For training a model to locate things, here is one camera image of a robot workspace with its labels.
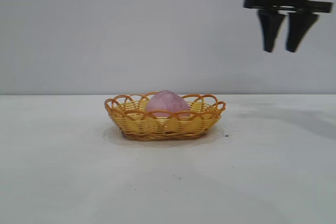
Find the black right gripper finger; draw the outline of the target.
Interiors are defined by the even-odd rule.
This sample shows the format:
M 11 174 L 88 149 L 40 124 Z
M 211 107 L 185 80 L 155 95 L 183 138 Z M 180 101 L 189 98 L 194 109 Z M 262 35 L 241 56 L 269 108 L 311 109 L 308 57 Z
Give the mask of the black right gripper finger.
M 275 41 L 285 15 L 278 12 L 259 9 L 257 11 L 257 16 L 261 26 L 263 50 L 266 52 L 273 52 Z
M 296 52 L 309 29 L 319 19 L 314 13 L 289 13 L 286 50 Z

